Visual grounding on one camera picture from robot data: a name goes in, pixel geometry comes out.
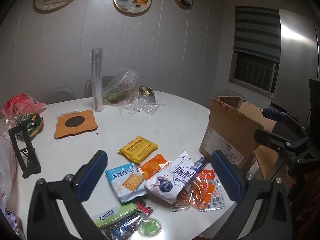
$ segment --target gold frame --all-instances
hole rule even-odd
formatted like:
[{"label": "gold frame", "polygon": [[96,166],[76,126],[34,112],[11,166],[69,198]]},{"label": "gold frame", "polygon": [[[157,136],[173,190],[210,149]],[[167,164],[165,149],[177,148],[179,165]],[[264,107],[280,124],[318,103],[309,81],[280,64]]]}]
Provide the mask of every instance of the gold frame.
[{"label": "gold frame", "polygon": [[36,0],[33,0],[33,5],[34,5],[34,8],[36,9],[37,12],[39,13],[42,13],[42,14],[47,14],[47,13],[52,13],[52,12],[55,12],[57,10],[60,10],[61,8],[67,6],[69,3],[73,2],[74,0],[70,0],[66,3],[64,3],[63,5],[60,5],[56,8],[52,8],[52,9],[48,9],[48,10],[43,10],[43,9],[40,9],[39,7],[37,7],[36,5]]},{"label": "gold frame", "polygon": [[129,15],[129,16],[134,16],[134,15],[138,16],[138,15],[144,14],[145,12],[147,12],[147,11],[149,10],[149,8],[150,8],[150,6],[151,6],[151,3],[152,3],[152,0],[151,0],[151,2],[150,2],[150,4],[149,4],[148,8],[145,9],[144,11],[138,12],[138,13],[132,13],[132,12],[127,12],[127,11],[124,11],[123,9],[121,9],[121,8],[117,5],[116,0],[113,0],[113,4],[114,4],[114,6],[116,7],[116,9],[117,9],[120,13],[122,13],[122,14],[124,14],[124,15]]},{"label": "gold frame", "polygon": [[186,10],[186,11],[190,10],[190,9],[193,7],[193,0],[192,0],[191,6],[190,6],[189,8],[186,8],[186,7],[181,6],[180,3],[179,3],[177,0],[174,0],[174,2],[175,2],[181,9]]}]

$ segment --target stainless steel refrigerator door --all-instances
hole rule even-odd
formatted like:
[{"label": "stainless steel refrigerator door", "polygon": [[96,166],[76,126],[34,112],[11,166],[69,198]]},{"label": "stainless steel refrigerator door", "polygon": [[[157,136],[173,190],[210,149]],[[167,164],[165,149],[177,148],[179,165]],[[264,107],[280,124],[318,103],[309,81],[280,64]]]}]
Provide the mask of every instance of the stainless steel refrigerator door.
[{"label": "stainless steel refrigerator door", "polygon": [[281,56],[272,102],[305,122],[310,110],[309,79],[317,79],[318,44],[314,23],[279,9]]}]

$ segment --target small plastic cup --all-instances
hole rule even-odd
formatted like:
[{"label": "small plastic cup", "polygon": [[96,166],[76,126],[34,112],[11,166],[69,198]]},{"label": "small plastic cup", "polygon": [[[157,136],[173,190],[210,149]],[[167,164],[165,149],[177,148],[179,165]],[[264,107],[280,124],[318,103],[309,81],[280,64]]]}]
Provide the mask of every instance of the small plastic cup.
[{"label": "small plastic cup", "polygon": [[137,223],[137,231],[145,237],[153,237],[160,233],[161,223],[151,217],[143,217]]}]

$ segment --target cardboard box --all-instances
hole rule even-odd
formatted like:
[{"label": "cardboard box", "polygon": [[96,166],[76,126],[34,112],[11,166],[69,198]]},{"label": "cardboard box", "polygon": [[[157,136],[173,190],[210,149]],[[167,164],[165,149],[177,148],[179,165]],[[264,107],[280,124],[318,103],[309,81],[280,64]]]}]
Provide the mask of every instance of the cardboard box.
[{"label": "cardboard box", "polygon": [[211,98],[209,123],[199,151],[210,159],[215,150],[221,150],[231,163],[247,172],[260,146],[254,133],[263,126],[236,109],[239,101],[239,97]]},{"label": "cardboard box", "polygon": [[215,150],[226,157],[243,172],[247,172],[257,157],[263,175],[277,159],[277,153],[261,146],[254,140],[257,129],[272,131],[275,121],[264,118],[262,110],[239,97],[211,98],[209,123],[199,151],[207,158]]},{"label": "cardboard box", "polygon": [[[247,116],[250,116],[258,123],[261,123],[263,125],[263,128],[269,132],[272,132],[274,126],[276,125],[275,121],[263,117],[262,109],[253,106],[248,102],[243,102],[241,104],[239,112],[246,114]],[[276,160],[278,159],[278,154],[276,153],[276,151],[267,148],[263,145],[259,146],[254,151],[254,154],[257,158],[257,162],[261,169],[263,177],[267,177],[273,165],[276,163]]]}]

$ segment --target striped window blind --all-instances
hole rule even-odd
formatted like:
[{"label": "striped window blind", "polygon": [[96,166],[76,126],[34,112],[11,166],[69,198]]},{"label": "striped window blind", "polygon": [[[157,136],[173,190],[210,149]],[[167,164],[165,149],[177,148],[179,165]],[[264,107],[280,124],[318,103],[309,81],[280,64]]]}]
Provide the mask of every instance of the striped window blind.
[{"label": "striped window blind", "polygon": [[279,11],[236,6],[234,50],[279,63],[281,52]]}]

